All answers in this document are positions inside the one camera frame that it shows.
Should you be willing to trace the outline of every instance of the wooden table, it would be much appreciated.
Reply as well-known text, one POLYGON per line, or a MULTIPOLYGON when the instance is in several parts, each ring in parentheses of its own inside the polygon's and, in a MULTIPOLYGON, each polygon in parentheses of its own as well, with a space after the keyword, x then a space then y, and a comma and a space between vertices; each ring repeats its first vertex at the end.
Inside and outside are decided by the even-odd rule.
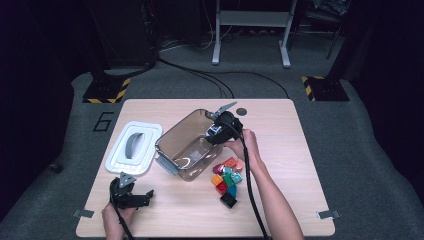
MULTIPOLYGON (((130 121, 158 123, 164 133, 196 109, 216 111, 233 99, 140 99, 127 100, 121 110, 103 161, 100 165, 85 209, 92 218, 81 217, 76 233, 80 237, 105 236, 101 210, 109 201, 110 182, 118 176, 105 168, 105 161, 125 124, 130 121)), ((255 131, 263 161, 282 190, 305 236, 330 236, 332 219, 319 219, 316 212, 328 210, 315 166, 291 100, 236 99, 229 109, 245 128, 255 131), (247 114, 238 116, 236 110, 247 114)), ((144 195, 155 191, 150 206, 140 208, 131 222, 135 237, 260 237, 262 233, 249 202, 246 181, 237 184, 237 203, 227 208, 219 200, 210 179, 212 167, 234 153, 224 148, 222 154, 192 182, 166 172, 153 161, 149 172, 137 177, 132 191, 144 195)), ((262 220, 262 202, 252 176, 252 187, 262 220)))

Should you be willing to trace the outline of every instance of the white lid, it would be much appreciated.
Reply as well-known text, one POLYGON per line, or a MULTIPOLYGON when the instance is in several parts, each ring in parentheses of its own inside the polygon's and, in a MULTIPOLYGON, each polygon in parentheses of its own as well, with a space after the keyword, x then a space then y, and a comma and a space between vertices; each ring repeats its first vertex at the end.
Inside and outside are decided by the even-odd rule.
POLYGON ((153 161, 155 143, 162 135, 162 126, 132 121, 119 134, 106 160, 110 172, 131 175, 144 174, 153 161))

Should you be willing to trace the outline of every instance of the metal bracket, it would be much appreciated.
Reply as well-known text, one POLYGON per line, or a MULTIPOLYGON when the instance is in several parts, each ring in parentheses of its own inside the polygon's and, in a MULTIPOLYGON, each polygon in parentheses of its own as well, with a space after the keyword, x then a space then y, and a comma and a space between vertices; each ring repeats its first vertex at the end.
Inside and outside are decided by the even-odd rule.
POLYGON ((77 217, 77 218, 81 218, 81 217, 86 217, 86 218, 91 218, 93 216, 94 212, 90 211, 90 210, 75 210, 74 214, 72 214, 72 216, 77 217))
POLYGON ((323 211, 323 212, 317 212, 317 217, 320 219, 325 219, 325 218, 331 218, 331 219, 336 219, 341 217, 342 215, 339 213, 339 211, 335 210, 335 211, 323 211))
POLYGON ((126 187, 130 185, 131 183, 135 182, 135 180, 137 180, 135 177, 129 174, 126 174, 124 172, 121 172, 121 176, 119 178, 119 187, 120 188, 126 187))

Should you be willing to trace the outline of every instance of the transparent plastic container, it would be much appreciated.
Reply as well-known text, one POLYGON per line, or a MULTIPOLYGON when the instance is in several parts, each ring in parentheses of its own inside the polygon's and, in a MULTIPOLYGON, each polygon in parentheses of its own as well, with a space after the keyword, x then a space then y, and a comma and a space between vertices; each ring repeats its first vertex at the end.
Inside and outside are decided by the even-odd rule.
POLYGON ((213 146, 205 139, 205 133, 213 124, 206 117, 209 113, 197 109, 168 130, 156 141, 156 159, 168 172, 179 175, 185 181, 193 181, 222 152, 222 145, 213 146))

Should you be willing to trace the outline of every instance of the black speaker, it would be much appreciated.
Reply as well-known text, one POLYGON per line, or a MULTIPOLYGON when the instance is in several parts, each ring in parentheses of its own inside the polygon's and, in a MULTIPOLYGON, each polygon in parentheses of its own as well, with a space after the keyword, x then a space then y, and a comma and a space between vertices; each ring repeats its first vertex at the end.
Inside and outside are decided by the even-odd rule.
POLYGON ((154 64, 156 23, 151 0, 86 0, 109 67, 154 64))

